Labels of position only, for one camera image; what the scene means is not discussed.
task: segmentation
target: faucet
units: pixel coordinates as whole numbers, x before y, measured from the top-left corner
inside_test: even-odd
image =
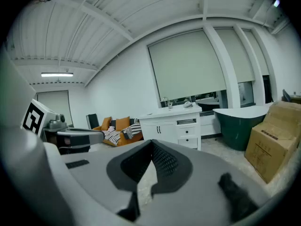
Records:
[[[173,102],[171,102],[167,97],[163,97],[163,99],[161,101],[164,101],[165,99],[167,99],[168,108],[172,109],[173,108]]]

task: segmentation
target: orange cushion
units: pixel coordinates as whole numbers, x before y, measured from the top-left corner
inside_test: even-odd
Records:
[[[130,117],[116,119],[116,131],[121,131],[130,126]]]
[[[103,124],[102,124],[102,130],[108,130],[108,129],[109,129],[111,119],[112,119],[111,116],[110,116],[110,117],[107,117],[107,118],[104,118]]]
[[[132,139],[125,139],[123,133],[120,133],[120,140],[117,143],[117,146],[121,145],[128,145],[137,141],[140,141],[143,138],[142,131],[140,131],[138,134],[134,135]]]

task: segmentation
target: floor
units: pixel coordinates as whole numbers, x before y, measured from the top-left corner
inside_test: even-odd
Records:
[[[110,145],[99,144],[98,147],[109,147]],[[272,179],[271,182],[266,184],[264,180],[255,171],[254,167],[244,157],[244,152],[233,150],[225,145],[222,137],[204,139],[202,140],[203,152],[211,153],[213,155],[223,158],[228,163],[234,165],[239,170],[243,171],[259,185],[261,185],[269,196],[273,196],[281,190],[285,189],[288,184],[292,182],[301,164],[301,146],[297,148],[290,161],[283,169]],[[150,188],[157,182],[156,169],[151,162],[145,174],[138,184],[138,202],[141,211],[145,206],[151,202]]]

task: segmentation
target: roller blind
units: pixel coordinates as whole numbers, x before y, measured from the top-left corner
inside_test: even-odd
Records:
[[[245,32],[247,38],[249,39],[251,46],[254,49],[254,52],[256,54],[256,57],[258,59],[258,62],[259,62],[260,68],[261,68],[262,75],[269,75],[267,63],[265,61],[264,55],[262,53],[262,50],[261,50],[256,38],[254,37],[254,35],[252,34],[251,31],[244,31],[244,32]]]
[[[55,113],[63,114],[67,125],[72,124],[67,91],[39,93],[38,101]]]
[[[238,83],[254,81],[254,72],[238,35],[233,29],[216,29],[231,58]]]
[[[204,31],[149,46],[160,98],[177,99],[226,89],[222,69]]]

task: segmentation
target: cabinet door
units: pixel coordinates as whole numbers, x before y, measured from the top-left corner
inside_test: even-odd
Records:
[[[141,128],[144,140],[162,140],[161,134],[159,133],[158,123],[144,123],[141,124]]]
[[[158,126],[161,134],[161,140],[178,144],[175,121],[159,122]]]

